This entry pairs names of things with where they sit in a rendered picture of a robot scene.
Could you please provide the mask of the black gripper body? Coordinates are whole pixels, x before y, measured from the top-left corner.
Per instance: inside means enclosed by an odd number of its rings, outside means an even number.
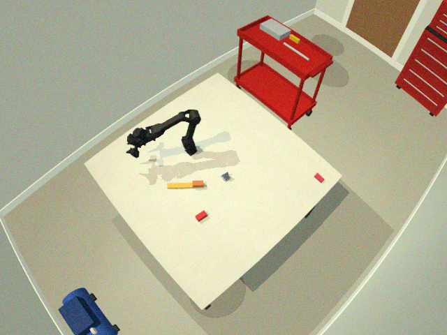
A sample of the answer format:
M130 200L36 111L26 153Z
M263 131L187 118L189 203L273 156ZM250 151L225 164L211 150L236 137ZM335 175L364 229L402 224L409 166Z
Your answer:
M138 147L141 148L142 145L146 145L142 140L138 139L139 142L134 146L134 148L131 149L131 155L134 158L138 158L139 157L139 151L138 151Z

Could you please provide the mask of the small red block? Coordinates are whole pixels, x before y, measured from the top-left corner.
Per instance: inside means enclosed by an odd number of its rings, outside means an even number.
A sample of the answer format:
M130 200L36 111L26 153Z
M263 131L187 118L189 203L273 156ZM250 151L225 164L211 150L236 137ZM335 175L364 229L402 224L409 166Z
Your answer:
M198 222L200 222L202 219L204 219L207 216L206 212L203 210L198 215L196 215L196 219Z
M324 178L323 178L321 175L319 175L318 173L315 174L315 178L316 178L317 180L319 180L320 183L324 180Z

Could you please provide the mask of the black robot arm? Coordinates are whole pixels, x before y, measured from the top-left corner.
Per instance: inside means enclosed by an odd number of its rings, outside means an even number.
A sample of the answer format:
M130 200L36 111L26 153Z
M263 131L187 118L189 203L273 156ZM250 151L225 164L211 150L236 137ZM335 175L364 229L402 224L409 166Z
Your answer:
M186 117L186 114L189 114L189 117ZM173 127L181 121L185 121L189 123L189 127L186 136L182 137L182 144L184 145L185 152L192 156L198 151L193 141L193 134L196 125L200 123L200 120L200 113L197 110L186 110L185 112L179 112L179 114L163 122L162 124L147 126L145 129L142 127L136 128L133 134L130 133L127 136L127 142L135 146L139 142L138 139L142 140L145 144L152 140L156 141L156 139L163 135L167 129Z

